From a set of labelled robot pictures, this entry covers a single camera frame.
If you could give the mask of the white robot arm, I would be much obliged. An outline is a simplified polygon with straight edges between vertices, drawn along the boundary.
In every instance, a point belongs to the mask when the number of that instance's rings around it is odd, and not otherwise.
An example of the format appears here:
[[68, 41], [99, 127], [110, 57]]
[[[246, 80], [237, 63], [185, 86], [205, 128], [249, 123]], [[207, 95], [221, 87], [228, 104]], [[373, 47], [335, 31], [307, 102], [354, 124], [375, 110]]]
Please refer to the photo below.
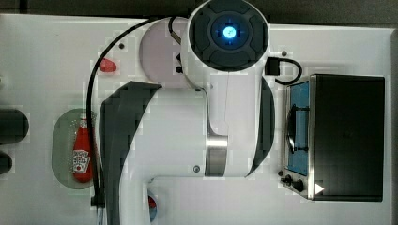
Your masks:
[[150, 225], [158, 177], [247, 177], [274, 140], [265, 16], [246, 0], [207, 0], [180, 42], [186, 84], [130, 81], [103, 100], [96, 131], [106, 225]]

